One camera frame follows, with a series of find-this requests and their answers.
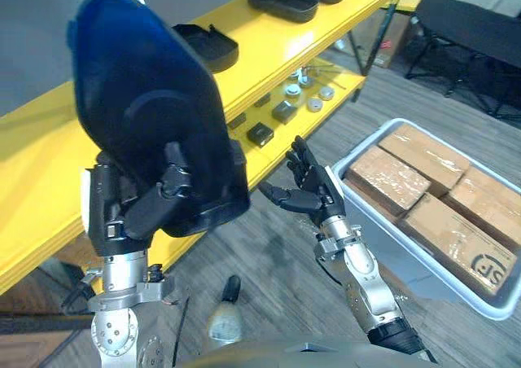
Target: cable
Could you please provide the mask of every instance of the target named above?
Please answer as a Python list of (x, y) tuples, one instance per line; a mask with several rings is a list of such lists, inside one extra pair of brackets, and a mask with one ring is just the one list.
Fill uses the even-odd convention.
[(182, 327), (185, 324), (186, 312), (188, 311), (188, 302), (189, 301), (190, 301), (190, 297), (188, 296), (185, 300), (185, 305), (182, 308), (181, 321), (179, 322), (179, 327), (177, 328), (176, 343), (173, 346), (172, 367), (176, 366), (177, 351), (179, 349), (179, 339), (181, 338)]
[(318, 258), (315, 258), (315, 262), (318, 263), (318, 266), (320, 266), (322, 268), (322, 270), (324, 270), (324, 272), (327, 274), (327, 276), (336, 284), (339, 284), (340, 286), (342, 286), (342, 283), (337, 280), (333, 274), (329, 273), (329, 271), (326, 269), (326, 267), (318, 260)]

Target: metal bracket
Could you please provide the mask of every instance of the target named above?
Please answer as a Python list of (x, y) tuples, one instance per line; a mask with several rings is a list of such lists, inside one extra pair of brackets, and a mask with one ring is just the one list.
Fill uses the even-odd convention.
[(140, 303), (161, 301), (173, 287), (173, 278), (165, 278), (159, 283), (137, 283), (136, 287), (96, 295), (89, 300), (88, 306), (95, 313), (127, 309)]

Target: shelf leg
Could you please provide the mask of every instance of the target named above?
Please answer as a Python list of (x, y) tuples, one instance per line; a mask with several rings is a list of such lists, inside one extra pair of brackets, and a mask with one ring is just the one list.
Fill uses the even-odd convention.
[(366, 77), (369, 74), (369, 70), (373, 66), (374, 59), (376, 59), (376, 55), (378, 54), (380, 46), (382, 45), (383, 38), (385, 37), (385, 33), (389, 28), (389, 24), (391, 23), (392, 16), (394, 15), (395, 11), (395, 3), (389, 5), (389, 7), (387, 8), (385, 18), (383, 18), (378, 34), (376, 35), (376, 39), (374, 40), (373, 47), (371, 48), (371, 52), (369, 54), (369, 58), (367, 59), (366, 66), (364, 67), (364, 70), (361, 73), (364, 77)]

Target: cardboard box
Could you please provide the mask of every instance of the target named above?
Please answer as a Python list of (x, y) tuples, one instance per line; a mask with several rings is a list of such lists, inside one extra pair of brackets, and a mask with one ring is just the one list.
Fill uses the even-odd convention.
[(349, 166), (348, 180), (393, 216), (411, 209), (430, 183), (377, 146), (372, 146)]
[(407, 124), (379, 146), (431, 181), (429, 193), (438, 198), (451, 190), (470, 167), (467, 158)]
[(367, 193), (365, 193), (360, 187), (358, 187), (354, 182), (351, 182), (347, 178), (345, 178), (344, 183), (351, 190), (353, 190), (360, 197), (362, 197), (364, 201), (366, 201), (371, 207), (373, 207), (376, 212), (388, 219), (392, 224), (396, 224), (400, 220), (398, 216), (393, 216), (386, 208), (378, 204), (375, 200), (371, 199), (370, 196)]
[[(369, 57), (371, 48), (373, 46), (376, 35), (378, 34), (380, 25), (385, 18), (386, 10), (378, 10), (369, 16), (366, 20), (359, 23), (352, 30), (352, 35), (355, 38), (355, 42), (358, 46), (358, 51), (362, 60), (365, 62)], [(392, 59), (400, 51), (401, 47), (406, 43), (405, 38), (406, 32), (409, 28), (410, 17), (408, 15), (395, 13), (392, 17), (392, 21), (387, 28), (387, 32), (383, 37), (382, 44), (374, 64), (382, 68), (388, 68), (392, 62)], [(344, 41), (343, 50), (350, 55), (354, 55), (351, 45), (347, 38)]]
[(521, 195), (494, 178), (471, 167), (444, 202), (512, 252), (521, 248)]
[(495, 296), (517, 259), (433, 195), (425, 194), (400, 227), (477, 293)]

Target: plastic wrap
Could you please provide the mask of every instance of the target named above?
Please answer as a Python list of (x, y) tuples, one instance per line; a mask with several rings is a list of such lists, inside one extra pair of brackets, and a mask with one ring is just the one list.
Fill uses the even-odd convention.
[(371, 147), (349, 169), (348, 179), (393, 216), (409, 210), (430, 182), (397, 158)]
[(492, 237), (429, 194), (400, 224), (478, 294), (495, 296), (517, 260)]
[(471, 167), (444, 202), (517, 253), (521, 247), (521, 195)]
[(429, 192), (441, 197), (469, 168), (467, 158), (408, 124), (401, 125), (379, 146), (431, 181)]

